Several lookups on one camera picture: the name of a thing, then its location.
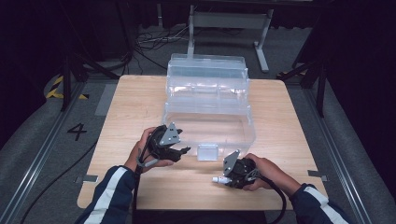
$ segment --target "person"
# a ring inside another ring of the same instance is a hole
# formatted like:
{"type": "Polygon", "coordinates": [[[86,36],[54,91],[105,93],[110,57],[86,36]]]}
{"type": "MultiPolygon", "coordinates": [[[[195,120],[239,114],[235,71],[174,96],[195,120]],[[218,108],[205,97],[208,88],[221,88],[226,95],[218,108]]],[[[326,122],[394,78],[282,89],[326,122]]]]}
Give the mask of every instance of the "person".
{"type": "MultiPolygon", "coordinates": [[[[76,220],[76,223],[125,223],[133,199],[134,171],[139,156],[155,127],[143,131],[140,140],[132,149],[128,160],[119,166],[111,167],[104,179],[95,188],[92,202],[76,220]]],[[[315,186],[300,184],[283,172],[276,164],[248,153],[246,158],[254,160],[261,175],[268,177],[289,197],[298,223],[351,223],[347,214],[327,197],[319,193],[315,186]]],[[[158,161],[150,167],[143,168],[143,173],[154,167],[172,165],[172,161],[158,161]]],[[[259,178],[243,190],[270,189],[259,178]]]]}

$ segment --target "navy blue sleeve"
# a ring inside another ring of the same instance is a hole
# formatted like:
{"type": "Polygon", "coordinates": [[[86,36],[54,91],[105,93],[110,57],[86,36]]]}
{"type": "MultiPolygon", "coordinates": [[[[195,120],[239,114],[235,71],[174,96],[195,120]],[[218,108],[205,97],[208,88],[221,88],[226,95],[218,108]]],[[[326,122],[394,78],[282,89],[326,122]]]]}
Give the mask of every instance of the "navy blue sleeve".
{"type": "Polygon", "coordinates": [[[347,214],[313,185],[302,184],[290,201],[298,223],[351,223],[347,214]]]}
{"type": "Polygon", "coordinates": [[[134,189],[134,172],[125,166],[110,168],[95,188],[92,202],[76,223],[125,223],[134,189]]]}

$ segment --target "light wood surface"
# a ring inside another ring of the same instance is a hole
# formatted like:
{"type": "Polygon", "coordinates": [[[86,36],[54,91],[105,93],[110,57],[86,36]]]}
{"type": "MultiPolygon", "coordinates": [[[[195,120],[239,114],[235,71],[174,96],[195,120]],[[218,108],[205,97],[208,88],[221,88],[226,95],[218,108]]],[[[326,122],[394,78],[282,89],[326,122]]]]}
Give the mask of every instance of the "light wood surface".
{"type": "MultiPolygon", "coordinates": [[[[123,76],[117,86],[87,175],[102,181],[113,165],[124,164],[130,150],[147,127],[161,124],[166,101],[166,77],[123,76]]],[[[326,195],[311,151],[291,103],[285,84],[279,80],[250,80],[249,103],[256,140],[249,152],[268,158],[301,183],[314,184],[326,195]]],[[[179,210],[279,210],[282,201],[274,190],[253,192],[212,183],[222,175],[222,161],[197,161],[182,156],[173,166],[142,174],[138,209],[179,210]]],[[[97,183],[84,183],[78,206],[92,200],[97,183]]]]}

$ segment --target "clear plastic container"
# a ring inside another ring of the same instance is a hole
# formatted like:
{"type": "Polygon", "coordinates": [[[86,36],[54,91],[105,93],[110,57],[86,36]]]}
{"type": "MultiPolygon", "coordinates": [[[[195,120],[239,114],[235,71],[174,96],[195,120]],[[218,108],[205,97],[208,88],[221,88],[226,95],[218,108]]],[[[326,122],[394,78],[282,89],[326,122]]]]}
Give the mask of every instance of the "clear plastic container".
{"type": "Polygon", "coordinates": [[[168,64],[163,123],[182,129],[174,148],[191,147],[199,161],[248,152],[256,134],[242,57],[173,54],[168,64]]]}

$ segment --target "hazard tape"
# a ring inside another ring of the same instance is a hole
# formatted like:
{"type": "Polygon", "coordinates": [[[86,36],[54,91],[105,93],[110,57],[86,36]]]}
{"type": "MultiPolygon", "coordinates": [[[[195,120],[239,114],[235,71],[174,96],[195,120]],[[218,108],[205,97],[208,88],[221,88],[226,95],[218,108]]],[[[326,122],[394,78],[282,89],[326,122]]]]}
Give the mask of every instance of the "hazard tape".
{"type": "MultiPolygon", "coordinates": [[[[59,98],[63,99],[64,94],[63,93],[58,93],[56,92],[59,85],[61,85],[62,81],[64,80],[64,76],[59,75],[58,78],[53,82],[52,87],[49,90],[49,93],[47,93],[47,98],[59,98]]],[[[90,98],[89,94],[81,94],[78,99],[80,100],[88,100],[90,98]]]]}

